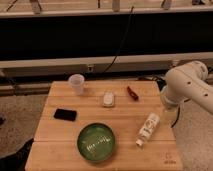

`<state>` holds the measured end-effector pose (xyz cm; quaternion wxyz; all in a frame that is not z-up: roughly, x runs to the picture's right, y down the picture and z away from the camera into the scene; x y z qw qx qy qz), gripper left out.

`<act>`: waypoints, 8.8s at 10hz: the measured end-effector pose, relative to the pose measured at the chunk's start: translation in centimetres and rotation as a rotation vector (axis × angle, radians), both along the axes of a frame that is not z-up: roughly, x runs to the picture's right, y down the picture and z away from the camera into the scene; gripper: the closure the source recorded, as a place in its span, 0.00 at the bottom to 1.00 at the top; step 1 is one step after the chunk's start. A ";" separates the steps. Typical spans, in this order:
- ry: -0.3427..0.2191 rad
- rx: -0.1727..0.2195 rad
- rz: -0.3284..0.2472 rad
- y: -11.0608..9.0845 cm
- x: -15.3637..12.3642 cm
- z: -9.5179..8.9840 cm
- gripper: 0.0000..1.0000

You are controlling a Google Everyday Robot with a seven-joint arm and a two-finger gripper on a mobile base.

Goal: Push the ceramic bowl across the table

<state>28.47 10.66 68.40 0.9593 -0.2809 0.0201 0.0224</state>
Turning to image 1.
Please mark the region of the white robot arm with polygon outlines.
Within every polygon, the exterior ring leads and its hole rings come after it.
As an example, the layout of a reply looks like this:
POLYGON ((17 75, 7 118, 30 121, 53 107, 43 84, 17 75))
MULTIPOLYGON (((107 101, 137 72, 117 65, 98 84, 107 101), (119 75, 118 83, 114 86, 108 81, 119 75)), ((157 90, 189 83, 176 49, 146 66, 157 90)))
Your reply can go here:
POLYGON ((165 74, 166 85, 161 101, 167 109, 177 107, 188 98, 213 115, 213 86, 205 80, 208 69, 203 62, 192 61, 170 69, 165 74))

